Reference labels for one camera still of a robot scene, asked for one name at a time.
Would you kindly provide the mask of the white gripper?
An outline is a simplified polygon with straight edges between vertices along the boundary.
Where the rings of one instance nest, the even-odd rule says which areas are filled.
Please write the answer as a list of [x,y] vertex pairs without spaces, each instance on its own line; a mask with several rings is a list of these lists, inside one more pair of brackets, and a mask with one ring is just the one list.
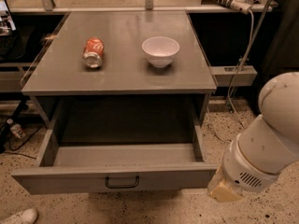
[[261,192],[278,180],[254,167],[239,147],[240,134],[224,152],[222,165],[207,185],[207,195],[218,203],[237,202],[244,198],[242,191]]

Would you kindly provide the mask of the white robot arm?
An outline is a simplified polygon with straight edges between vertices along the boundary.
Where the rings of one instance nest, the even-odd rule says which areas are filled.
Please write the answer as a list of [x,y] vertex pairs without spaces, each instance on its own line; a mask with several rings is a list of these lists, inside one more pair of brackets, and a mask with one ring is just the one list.
[[223,154],[207,186],[219,203],[235,202],[242,192],[261,192],[299,161],[299,73],[270,79],[261,89],[260,115],[238,134]]

